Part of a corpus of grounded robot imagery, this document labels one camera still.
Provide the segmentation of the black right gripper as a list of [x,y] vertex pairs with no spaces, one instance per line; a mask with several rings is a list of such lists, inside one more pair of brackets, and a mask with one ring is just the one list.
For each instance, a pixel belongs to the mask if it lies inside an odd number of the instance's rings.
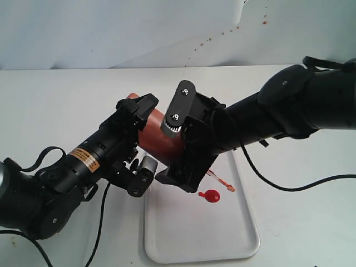
[[166,110],[166,122],[169,125],[183,125],[179,134],[183,149],[170,160],[166,169],[155,176],[159,183],[176,186],[186,192],[197,192],[217,158],[211,122],[214,112],[224,107],[212,97],[196,94],[192,82],[182,80],[178,84]]

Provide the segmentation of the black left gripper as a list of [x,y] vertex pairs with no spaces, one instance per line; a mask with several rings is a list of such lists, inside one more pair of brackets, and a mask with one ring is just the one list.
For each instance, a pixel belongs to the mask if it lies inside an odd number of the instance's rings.
[[125,189],[133,197],[142,197],[153,182],[153,176],[141,169],[138,154],[139,132],[159,100],[151,93],[135,97],[130,94],[120,100],[116,111],[100,125],[108,131],[104,138],[107,147],[103,158],[103,178],[111,184]]

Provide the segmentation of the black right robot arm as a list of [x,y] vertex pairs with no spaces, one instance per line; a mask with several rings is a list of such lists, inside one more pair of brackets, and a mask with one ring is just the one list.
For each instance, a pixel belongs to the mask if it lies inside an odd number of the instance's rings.
[[293,65],[261,90],[226,106],[181,81],[162,130],[179,135],[183,152],[156,175],[162,184],[196,192],[216,158],[267,139],[306,139],[323,129],[355,129],[355,63],[317,61]]

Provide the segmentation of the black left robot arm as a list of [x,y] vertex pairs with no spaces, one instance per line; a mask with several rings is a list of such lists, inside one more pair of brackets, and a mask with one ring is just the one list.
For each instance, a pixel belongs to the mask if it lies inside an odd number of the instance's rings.
[[154,179],[157,161],[137,159],[139,133],[157,104],[152,94],[120,100],[95,133],[48,167],[41,162],[52,147],[28,168],[10,158],[2,161],[1,226],[36,240],[50,238],[82,202],[92,199],[100,179],[141,197]]

